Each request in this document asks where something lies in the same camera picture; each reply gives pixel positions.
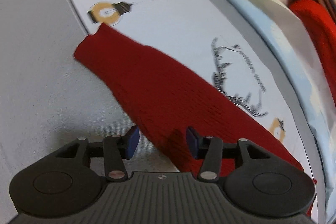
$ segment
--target red fabric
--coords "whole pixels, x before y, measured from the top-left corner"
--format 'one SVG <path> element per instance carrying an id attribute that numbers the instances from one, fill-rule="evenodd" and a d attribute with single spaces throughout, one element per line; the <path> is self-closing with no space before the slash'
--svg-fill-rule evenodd
<path id="1" fill-rule="evenodd" d="M 102 24 L 80 43 L 74 57 L 105 82 L 144 135 L 180 171 L 196 174 L 202 163 L 189 153 L 187 126 L 228 143 L 248 138 L 303 170 L 265 128 L 190 69 L 152 47 Z M 221 175 L 234 168 L 233 160 L 223 160 Z"/>
<path id="2" fill-rule="evenodd" d="M 301 19 L 314 43 L 336 103 L 336 25 L 327 10 L 313 0 L 297 0 L 289 8 Z"/>

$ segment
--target gray table surface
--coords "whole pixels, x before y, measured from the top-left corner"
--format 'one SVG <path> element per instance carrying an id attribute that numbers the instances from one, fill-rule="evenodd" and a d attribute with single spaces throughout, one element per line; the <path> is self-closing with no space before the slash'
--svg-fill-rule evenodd
<path id="1" fill-rule="evenodd" d="M 320 157 L 286 75 L 261 37 L 226 0 L 210 0 L 249 42 L 272 72 L 290 107 L 318 180 L 319 223 L 324 223 L 325 185 Z M 68 0 L 0 0 L 0 223 L 16 210 L 8 185 L 17 172 L 79 137 L 99 141 L 133 123 L 110 90 L 73 59 L 86 33 Z M 142 135 L 133 170 L 176 168 Z M 93 161 L 102 172 L 102 162 Z"/>

